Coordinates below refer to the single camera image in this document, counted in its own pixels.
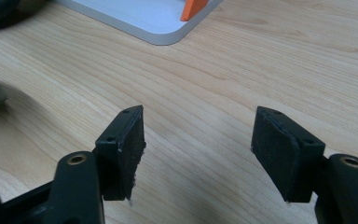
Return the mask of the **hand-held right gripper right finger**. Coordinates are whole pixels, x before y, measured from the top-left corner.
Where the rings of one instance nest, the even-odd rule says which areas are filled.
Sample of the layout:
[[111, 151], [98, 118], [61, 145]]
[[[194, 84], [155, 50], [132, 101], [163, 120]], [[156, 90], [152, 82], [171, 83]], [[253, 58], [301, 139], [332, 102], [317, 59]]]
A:
[[282, 112], [256, 109], [251, 150], [283, 199], [308, 203], [325, 143]]

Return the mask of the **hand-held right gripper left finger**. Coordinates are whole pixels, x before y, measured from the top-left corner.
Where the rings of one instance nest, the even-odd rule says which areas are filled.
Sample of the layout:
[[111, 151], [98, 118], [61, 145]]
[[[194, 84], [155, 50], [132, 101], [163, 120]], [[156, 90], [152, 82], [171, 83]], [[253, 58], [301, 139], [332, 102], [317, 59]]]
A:
[[95, 142], [105, 201], [131, 198], [136, 170], [146, 147], [143, 112], [141, 105], [120, 111]]

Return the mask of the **dark object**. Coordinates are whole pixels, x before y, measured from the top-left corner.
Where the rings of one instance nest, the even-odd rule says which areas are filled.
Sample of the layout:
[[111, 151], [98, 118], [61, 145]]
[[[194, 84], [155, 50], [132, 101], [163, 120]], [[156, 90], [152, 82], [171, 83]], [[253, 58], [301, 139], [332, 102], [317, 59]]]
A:
[[0, 0], [0, 30], [31, 19], [48, 0]]

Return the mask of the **white tray with grey rim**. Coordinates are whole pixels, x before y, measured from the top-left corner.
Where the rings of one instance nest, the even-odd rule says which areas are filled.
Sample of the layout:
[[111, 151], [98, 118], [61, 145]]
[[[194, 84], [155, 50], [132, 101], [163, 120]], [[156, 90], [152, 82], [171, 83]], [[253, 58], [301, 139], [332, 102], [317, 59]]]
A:
[[183, 39], [223, 0], [207, 6], [189, 21], [180, 21], [186, 0], [54, 0], [148, 43], [165, 46]]

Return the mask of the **orange block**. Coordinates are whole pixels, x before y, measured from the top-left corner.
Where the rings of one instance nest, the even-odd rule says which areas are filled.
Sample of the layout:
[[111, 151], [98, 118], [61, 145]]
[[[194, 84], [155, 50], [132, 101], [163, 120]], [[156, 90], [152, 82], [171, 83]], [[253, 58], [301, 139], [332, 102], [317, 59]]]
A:
[[189, 21], [202, 11], [208, 4], [208, 0], [186, 0], [180, 21]]

